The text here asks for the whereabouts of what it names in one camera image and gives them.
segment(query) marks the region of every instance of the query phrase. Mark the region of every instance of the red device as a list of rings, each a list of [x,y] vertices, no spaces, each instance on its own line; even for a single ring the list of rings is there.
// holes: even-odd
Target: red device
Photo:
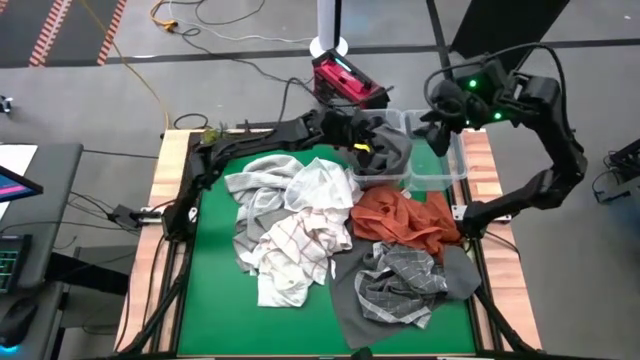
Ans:
[[[329,102],[337,97],[358,103],[362,109],[386,109],[389,95],[352,63],[329,50],[313,59],[313,92]]]

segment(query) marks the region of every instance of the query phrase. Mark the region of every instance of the monitor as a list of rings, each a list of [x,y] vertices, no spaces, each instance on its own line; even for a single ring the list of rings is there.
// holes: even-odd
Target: monitor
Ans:
[[[0,203],[42,194],[42,186],[0,166]]]

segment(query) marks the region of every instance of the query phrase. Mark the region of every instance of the clear plastic bin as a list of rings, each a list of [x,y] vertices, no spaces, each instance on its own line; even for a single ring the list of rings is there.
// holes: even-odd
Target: clear plastic bin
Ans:
[[[410,176],[405,181],[405,187],[410,191],[444,191],[454,181],[467,177],[464,147],[458,134],[451,134],[451,145],[443,157],[436,156],[424,138],[413,135],[413,130],[425,125],[420,117],[427,111],[407,110],[402,113],[403,127],[413,142]]]
[[[405,122],[402,121],[402,113],[396,109],[377,109],[377,110],[361,110],[367,116],[381,116],[394,128],[407,132]],[[404,173],[398,175],[354,175],[354,180],[360,185],[361,189],[370,188],[379,185],[397,185],[402,180],[409,177],[409,166],[404,170]]]

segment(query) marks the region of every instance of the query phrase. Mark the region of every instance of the black cloth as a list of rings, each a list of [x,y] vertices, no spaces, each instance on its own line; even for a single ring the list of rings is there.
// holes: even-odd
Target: black cloth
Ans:
[[[380,116],[367,117],[357,113],[351,124],[373,133],[369,139],[373,151],[350,151],[347,162],[356,175],[401,175],[404,174],[411,156],[411,139],[407,134],[392,127]]]

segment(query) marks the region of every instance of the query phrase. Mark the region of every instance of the wooden table frame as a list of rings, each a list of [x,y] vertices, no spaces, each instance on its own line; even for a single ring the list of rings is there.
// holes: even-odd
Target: wooden table frame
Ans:
[[[168,130],[165,133],[156,164],[149,206],[156,206],[175,199],[177,196],[180,190],[191,133],[189,130]],[[486,132],[464,132],[462,139],[466,150],[466,160],[469,168],[468,184],[472,199],[489,201],[502,195]],[[460,190],[461,187],[458,183],[454,186],[456,202],[463,204],[464,199]],[[510,225],[491,224],[489,230],[515,243]],[[123,331],[124,337],[121,346],[116,350],[126,347],[142,329],[145,321],[145,306],[147,308],[147,318],[157,306],[169,249],[169,244],[166,241],[162,241],[158,245],[161,236],[162,227],[160,225],[147,226],[142,230],[135,263],[131,271],[129,317],[128,321],[126,321],[126,329],[124,329],[125,315],[127,313],[127,304],[125,302],[116,339],[120,339]],[[155,267],[152,268],[158,246],[158,258]],[[485,237],[483,240],[483,250],[491,292],[496,306],[525,342],[534,348],[540,348],[538,331],[529,302],[529,294],[517,254],[503,244],[491,241],[490,236]],[[171,269],[171,280],[175,278],[182,264],[183,253],[184,245],[181,245],[177,249],[174,266]],[[477,300],[474,301],[476,301],[476,318],[478,319],[482,344],[484,349],[493,349],[487,315],[482,305]],[[170,351],[176,314],[175,309],[176,301],[173,302],[165,315],[157,351]],[[503,343],[505,348],[508,349],[508,345],[504,340]],[[149,348],[149,344],[147,344],[145,351],[149,351]]]

